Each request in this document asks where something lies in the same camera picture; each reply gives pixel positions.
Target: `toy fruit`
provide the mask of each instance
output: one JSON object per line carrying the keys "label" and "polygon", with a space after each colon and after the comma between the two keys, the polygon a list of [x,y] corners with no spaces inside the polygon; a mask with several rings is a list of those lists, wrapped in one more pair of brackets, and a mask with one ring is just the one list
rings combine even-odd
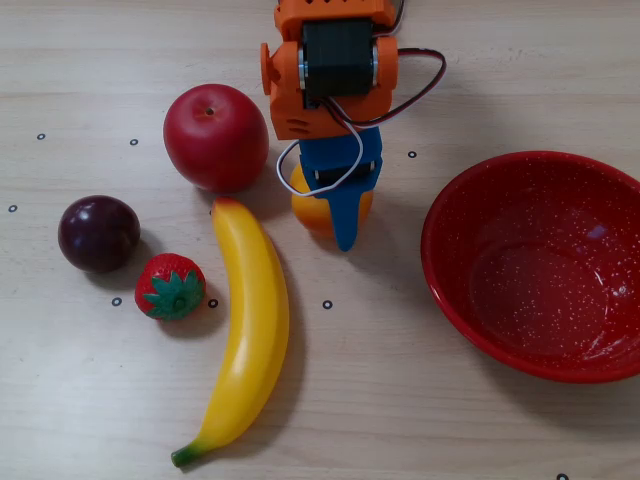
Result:
{"label": "toy fruit", "polygon": [[278,255],[243,205],[216,201],[213,227],[229,275],[231,327],[218,383],[196,439],[174,452],[180,467],[238,438],[278,379],[289,338],[289,301]]}
{"label": "toy fruit", "polygon": [[136,304],[148,317],[170,322],[186,317],[202,302],[205,279],[186,257],[163,253],[152,258],[136,286]]}
{"label": "toy fruit", "polygon": [[[300,164],[296,166],[291,174],[289,183],[293,188],[301,193],[309,192],[309,185],[302,173],[302,167]],[[373,203],[373,190],[365,192],[360,197],[360,213],[358,216],[358,225],[361,226],[367,220],[369,212],[371,211],[371,204]],[[296,218],[304,225],[311,233],[321,236],[332,238],[333,234],[333,221],[331,219],[331,211],[329,210],[329,202],[323,198],[315,197],[299,197],[297,195],[291,195],[291,208]]]}
{"label": "toy fruit", "polygon": [[180,96],[167,112],[164,143],[182,176],[216,193],[249,187],[269,154],[260,110],[226,85],[201,85]]}
{"label": "toy fruit", "polygon": [[140,240],[140,222],[126,203],[105,195],[81,198],[62,215],[58,244],[80,270],[106,273],[120,268]]}

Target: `strawberry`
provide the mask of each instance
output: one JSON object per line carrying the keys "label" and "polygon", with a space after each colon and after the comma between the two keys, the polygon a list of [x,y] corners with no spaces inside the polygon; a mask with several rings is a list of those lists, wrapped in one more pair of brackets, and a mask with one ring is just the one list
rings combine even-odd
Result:
{"label": "strawberry", "polygon": [[186,317],[204,298],[205,279],[191,260],[175,253],[153,257],[136,286],[136,304],[145,315],[170,322]]}

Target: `banana stem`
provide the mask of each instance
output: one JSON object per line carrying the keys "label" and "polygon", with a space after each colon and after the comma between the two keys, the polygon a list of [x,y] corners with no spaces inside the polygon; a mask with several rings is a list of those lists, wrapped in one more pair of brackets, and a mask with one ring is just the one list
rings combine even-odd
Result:
{"label": "banana stem", "polygon": [[182,447],[179,450],[176,450],[171,454],[171,461],[173,464],[180,468],[185,465],[197,460],[202,455],[204,455],[205,451],[202,448],[198,448],[194,445],[194,442],[191,442],[186,447]]}

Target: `strawberry leaves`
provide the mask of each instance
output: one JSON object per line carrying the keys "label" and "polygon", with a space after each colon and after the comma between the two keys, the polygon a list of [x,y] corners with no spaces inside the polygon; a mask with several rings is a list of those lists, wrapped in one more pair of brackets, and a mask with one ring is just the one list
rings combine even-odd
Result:
{"label": "strawberry leaves", "polygon": [[153,305],[147,315],[163,322],[179,320],[196,309],[204,298],[204,285],[198,280],[195,270],[189,271],[184,280],[176,272],[171,272],[169,281],[151,277],[155,294],[147,293],[144,298]]}

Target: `orange robot arm part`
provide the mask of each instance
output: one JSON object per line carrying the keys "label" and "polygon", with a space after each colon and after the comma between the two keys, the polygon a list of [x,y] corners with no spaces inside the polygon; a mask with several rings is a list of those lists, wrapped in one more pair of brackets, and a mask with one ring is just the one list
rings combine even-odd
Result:
{"label": "orange robot arm part", "polygon": [[[301,34],[305,21],[371,18],[377,25],[393,25],[395,10],[390,0],[281,0],[275,12],[284,43],[270,56],[261,47],[262,84],[271,98],[271,119],[281,140],[329,138],[349,134],[320,107],[305,108],[304,66]],[[372,39],[377,54],[374,86],[367,95],[339,97],[338,103],[357,120],[379,117],[391,108],[398,80],[398,46],[393,37]]]}

